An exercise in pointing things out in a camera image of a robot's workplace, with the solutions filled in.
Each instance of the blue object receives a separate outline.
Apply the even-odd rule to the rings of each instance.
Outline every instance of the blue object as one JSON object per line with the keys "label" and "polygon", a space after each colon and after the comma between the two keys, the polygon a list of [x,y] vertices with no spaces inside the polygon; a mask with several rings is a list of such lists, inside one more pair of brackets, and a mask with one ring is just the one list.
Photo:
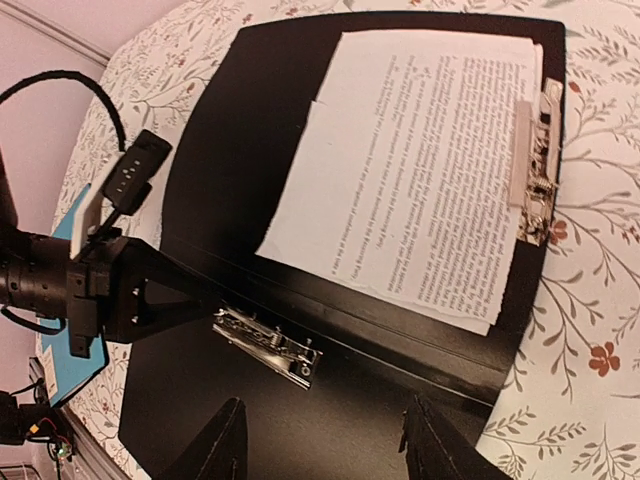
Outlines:
{"label": "blue object", "polygon": [[[89,190],[87,185],[56,228],[53,236],[56,238],[71,239],[73,232],[73,217],[80,202]],[[58,320],[40,319],[40,324],[47,327],[59,328]],[[53,365],[56,372],[58,391],[49,398],[51,406],[59,407],[67,402],[78,390],[86,385],[93,377],[109,363],[109,356],[105,341],[100,335],[91,343],[89,358],[72,357],[69,353],[69,332],[65,328],[57,335],[42,335],[42,352],[51,347]]]}

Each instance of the black cable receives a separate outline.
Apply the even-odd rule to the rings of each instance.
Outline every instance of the black cable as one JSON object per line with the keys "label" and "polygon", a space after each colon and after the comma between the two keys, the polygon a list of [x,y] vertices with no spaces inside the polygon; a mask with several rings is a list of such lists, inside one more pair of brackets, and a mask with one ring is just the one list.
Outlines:
{"label": "black cable", "polygon": [[0,313],[2,313],[2,315],[11,320],[13,323],[20,325],[21,327],[28,328],[29,330],[32,330],[34,332],[41,333],[43,335],[57,335],[62,332],[67,326],[67,321],[64,318],[58,319],[60,321],[59,328],[51,328],[45,327],[44,325],[38,325],[37,323],[30,322],[29,320],[16,315],[6,306],[0,308]]}
{"label": "black cable", "polygon": [[102,104],[107,109],[109,113],[109,117],[113,122],[113,126],[116,129],[116,135],[118,136],[118,149],[121,152],[125,151],[126,145],[126,134],[124,132],[124,126],[122,125],[122,120],[120,115],[118,114],[118,109],[115,107],[107,92],[105,92],[102,87],[93,79],[87,77],[86,75],[80,72],[74,72],[69,70],[51,70],[49,72],[42,72],[37,75],[33,75],[32,77],[25,78],[24,80],[20,80],[13,87],[5,90],[2,94],[0,94],[0,105],[8,100],[9,97],[18,93],[23,88],[27,88],[34,83],[43,82],[45,80],[75,80],[77,82],[82,83],[85,87],[91,90],[96,94],[96,97],[102,102]]}
{"label": "black cable", "polygon": [[42,378],[39,378],[37,381],[35,381],[31,385],[29,385],[28,387],[24,387],[24,388],[21,388],[20,390],[16,390],[15,392],[11,393],[10,395],[12,397],[14,397],[16,395],[20,395],[21,393],[28,392],[31,389],[35,390],[37,387],[39,387],[43,383],[44,383],[44,380]]}
{"label": "black cable", "polygon": [[80,254],[78,255],[78,259],[82,260],[95,248],[96,242],[101,241],[103,238],[107,236],[111,227],[116,223],[118,218],[120,218],[121,213],[117,211],[115,208],[111,211],[109,216],[106,218],[104,223],[102,223],[94,234],[89,235],[87,242],[84,244],[82,249],[80,250]]}
{"label": "black cable", "polygon": [[56,476],[58,477],[58,480],[62,480],[62,472],[60,471],[60,458],[58,458],[58,454],[55,451],[51,451],[51,446],[54,446],[55,448],[58,448],[58,444],[57,442],[53,441],[53,440],[49,440],[47,442],[47,453],[49,454],[49,458],[51,459],[51,461],[53,461],[56,464]]}

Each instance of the stack of papers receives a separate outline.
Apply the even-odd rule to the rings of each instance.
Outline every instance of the stack of papers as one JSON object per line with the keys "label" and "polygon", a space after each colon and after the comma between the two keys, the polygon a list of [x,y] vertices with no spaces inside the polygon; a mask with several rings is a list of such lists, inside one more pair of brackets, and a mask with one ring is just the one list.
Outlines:
{"label": "stack of papers", "polygon": [[344,34],[257,254],[486,335],[520,209],[515,102],[537,103],[530,39]]}

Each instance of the table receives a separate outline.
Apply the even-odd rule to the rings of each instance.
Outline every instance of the table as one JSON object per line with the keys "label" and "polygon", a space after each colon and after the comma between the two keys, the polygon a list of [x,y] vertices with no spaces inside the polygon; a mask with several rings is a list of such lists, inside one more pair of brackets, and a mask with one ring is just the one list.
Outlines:
{"label": "table", "polygon": [[[640,479],[640,1],[190,0],[120,48],[102,85],[129,138],[177,145],[199,95],[243,26],[332,12],[442,10],[549,18],[568,32],[566,138],[556,219],[531,325],[479,451],[515,479]],[[55,224],[114,154],[94,100]],[[158,247],[172,157],[124,233]],[[130,347],[71,408],[134,479],[148,476],[117,431]]]}

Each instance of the red wire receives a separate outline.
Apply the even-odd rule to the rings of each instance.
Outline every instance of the red wire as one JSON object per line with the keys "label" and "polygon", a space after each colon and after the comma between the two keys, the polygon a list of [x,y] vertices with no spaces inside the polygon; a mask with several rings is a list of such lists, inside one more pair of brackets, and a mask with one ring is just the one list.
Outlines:
{"label": "red wire", "polygon": [[40,419],[40,421],[38,422],[38,426],[40,426],[40,424],[42,422],[49,422],[51,424],[51,426],[53,427],[53,431],[56,432],[58,431],[58,427],[56,427],[56,424],[53,423],[53,421],[49,418],[49,417],[43,417]]}
{"label": "red wire", "polygon": [[57,438],[63,440],[67,445],[69,445],[69,448],[73,448],[73,446],[71,445],[71,442],[69,441],[69,439],[67,439],[67,437],[63,437],[62,435],[57,435]]}

